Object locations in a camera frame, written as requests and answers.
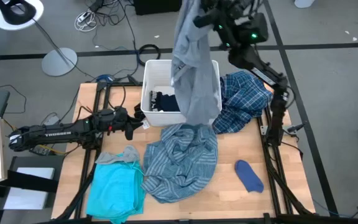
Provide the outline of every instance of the black metal frame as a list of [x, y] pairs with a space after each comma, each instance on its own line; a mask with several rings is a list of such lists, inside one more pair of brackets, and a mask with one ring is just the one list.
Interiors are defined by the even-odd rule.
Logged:
[[[94, 111], [98, 110], [98, 105], [100, 101], [100, 94], [101, 90], [106, 89], [105, 91], [105, 97], [104, 97], [104, 103], [103, 108], [107, 108], [109, 104], [109, 92], [110, 88], [113, 86], [139, 86], [135, 85], [133, 83], [98, 83], [97, 89], [96, 89], [96, 96], [94, 101]], [[265, 115], [267, 119], [267, 124], [270, 126], [270, 122], [272, 120], [272, 115], [270, 114], [270, 107], [266, 107], [265, 109]], [[263, 126], [263, 120], [261, 117], [257, 118], [258, 126]], [[235, 218], [235, 219], [211, 219], [211, 220], [152, 220], [152, 221], [128, 221], [126, 223], [264, 223], [264, 224], [270, 224], [270, 223], [297, 223], [297, 224], [314, 224], [314, 223], [326, 223], [326, 224], [343, 224], [343, 223], [358, 223], [358, 219], [355, 218], [339, 218], [339, 217], [321, 217], [318, 215], [312, 215], [307, 210], [302, 210], [301, 215], [294, 215], [292, 210], [291, 201], [297, 201], [295, 195], [291, 192], [290, 189], [282, 189], [283, 190], [283, 196], [284, 196], [284, 202], [285, 202], [285, 208], [286, 212], [282, 213], [280, 208], [280, 202], [278, 201], [278, 193], [275, 183], [277, 182], [279, 185], [283, 186], [286, 185], [285, 180], [285, 174], [283, 169], [283, 164], [280, 156], [280, 152], [278, 147], [273, 147], [273, 153], [275, 156], [275, 162], [277, 165], [277, 169], [274, 169], [271, 158], [270, 158], [270, 152], [269, 152], [269, 145], [265, 141], [264, 136], [262, 135], [262, 132], [259, 128], [259, 134], [262, 141], [262, 149], [264, 152], [264, 159], [265, 164], [267, 168], [268, 173], [268, 181], [272, 193], [272, 201], [273, 201], [273, 208], [275, 212], [276, 218], [270, 218], [268, 213], [264, 213], [263, 218]], [[100, 149], [103, 143], [103, 138], [100, 140]], [[97, 150], [95, 160], [100, 153], [100, 149]], [[81, 173], [81, 182], [80, 186], [84, 183], [87, 173], [88, 173], [88, 167], [90, 163], [90, 157], [91, 157], [91, 150], [86, 150], [84, 163], [83, 163], [83, 169]], [[83, 203], [83, 195], [81, 196], [80, 202], [78, 203], [76, 209], [75, 209], [75, 220], [52, 220], [47, 223], [97, 223], [97, 224], [108, 224], [109, 221], [92, 221], [91, 216], [87, 215], [86, 218], [80, 218], [81, 217], [81, 210], [82, 210], [82, 203]]]

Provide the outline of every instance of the wooden tabletop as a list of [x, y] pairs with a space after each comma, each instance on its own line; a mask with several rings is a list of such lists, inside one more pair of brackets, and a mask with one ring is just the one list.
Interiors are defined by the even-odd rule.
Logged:
[[[126, 87], [126, 100], [124, 107], [128, 114], [133, 116], [134, 106], [140, 102], [141, 87]], [[80, 106], [93, 108], [96, 94], [95, 83], [84, 83], [80, 86], [74, 118], [77, 117]], [[100, 99], [100, 107], [103, 103], [104, 93]], [[110, 102], [120, 105], [124, 92], [122, 87], [113, 87], [110, 92]], [[89, 114], [81, 111], [80, 119]], [[288, 113], [284, 119], [284, 125], [291, 123]], [[104, 135], [103, 151], [119, 154], [128, 144], [135, 146], [140, 153], [142, 163], [146, 145], [160, 140], [162, 128], [150, 127], [144, 130], [140, 127], [134, 131], [132, 141], [126, 140], [124, 133], [111, 133]], [[296, 141], [290, 136], [284, 136], [283, 142], [296, 146]], [[68, 144], [67, 151], [73, 149], [76, 144]], [[211, 182], [195, 196], [176, 203], [158, 203], [151, 195], [147, 194], [144, 202], [144, 213], [133, 215], [128, 220], [177, 220], [177, 219], [215, 219], [215, 218], [260, 218], [263, 213], [269, 213], [274, 217], [272, 196], [267, 178], [267, 170], [264, 162], [264, 154], [259, 136], [256, 119], [253, 119], [240, 132], [234, 134], [218, 135], [218, 164]], [[311, 212], [314, 212], [313, 201], [306, 181], [305, 171], [299, 152], [289, 146], [280, 146], [280, 153], [285, 171], [287, 184], [298, 200]], [[60, 175], [59, 186], [53, 206], [52, 218], [59, 216], [76, 194], [81, 177], [81, 170], [85, 150], [77, 149], [65, 159]], [[239, 159], [247, 161], [261, 181], [264, 183], [264, 191], [248, 193], [234, 172], [234, 164]], [[278, 195], [282, 211], [285, 211], [282, 192], [279, 187]], [[86, 202], [89, 189], [84, 197], [83, 214], [85, 216]]]

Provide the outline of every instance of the white plastic bin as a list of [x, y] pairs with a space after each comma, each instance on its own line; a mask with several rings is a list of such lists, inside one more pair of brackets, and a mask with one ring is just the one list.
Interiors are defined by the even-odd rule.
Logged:
[[[217, 61], [212, 61], [216, 79], [219, 84], [219, 65]], [[159, 112], [151, 111], [150, 109], [150, 92], [161, 91], [163, 94], [173, 95], [174, 89], [170, 85], [171, 79], [171, 60], [148, 60], [144, 69], [144, 80], [142, 89], [142, 100], [140, 108], [146, 115], [147, 120], [151, 126], [169, 126], [173, 124], [185, 123], [186, 118], [180, 112]], [[218, 99], [219, 110], [222, 110], [221, 89], [215, 93]], [[210, 119], [209, 124], [212, 124], [215, 119]]]

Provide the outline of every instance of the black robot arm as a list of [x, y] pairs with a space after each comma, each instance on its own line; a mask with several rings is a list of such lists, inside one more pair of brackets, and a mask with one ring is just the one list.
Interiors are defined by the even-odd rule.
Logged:
[[24, 151], [39, 144], [77, 142], [84, 149], [94, 149], [100, 145], [95, 135], [103, 132], [109, 135], [110, 132], [121, 130], [125, 131], [126, 139], [132, 140], [134, 130], [141, 125], [138, 119], [128, 116], [123, 107], [117, 107], [114, 111], [103, 109], [71, 124], [21, 127], [9, 135], [9, 147], [14, 151]]

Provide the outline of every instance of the checkered fabric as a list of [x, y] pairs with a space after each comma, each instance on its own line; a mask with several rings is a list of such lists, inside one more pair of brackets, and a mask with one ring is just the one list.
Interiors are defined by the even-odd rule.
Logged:
[[236, 133], [253, 117], [262, 115], [273, 95], [249, 72], [236, 72], [221, 77], [222, 111], [215, 119], [216, 134]]

